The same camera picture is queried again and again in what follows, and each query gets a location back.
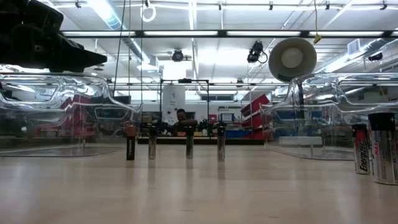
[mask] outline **fluorescent light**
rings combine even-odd
[[[315,31],[311,31],[309,36],[316,36]],[[361,37],[361,36],[373,36],[379,37],[383,34],[383,31],[319,31],[318,35],[323,36],[354,36],[354,37]]]
[[[101,37],[101,36],[135,36],[135,32],[129,31],[64,31],[62,32],[65,37]]]
[[[299,36],[300,31],[227,31],[226,35],[241,36]]]
[[[191,36],[191,35],[217,35],[217,31],[201,31],[201,30],[187,30],[187,31],[144,31],[144,35],[175,35],[175,36]]]

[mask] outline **person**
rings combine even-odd
[[[195,119],[187,118],[187,114],[184,109],[177,110],[178,122],[173,126],[173,135],[176,136],[177,132],[185,132],[185,127],[195,127],[198,125],[198,121]]]

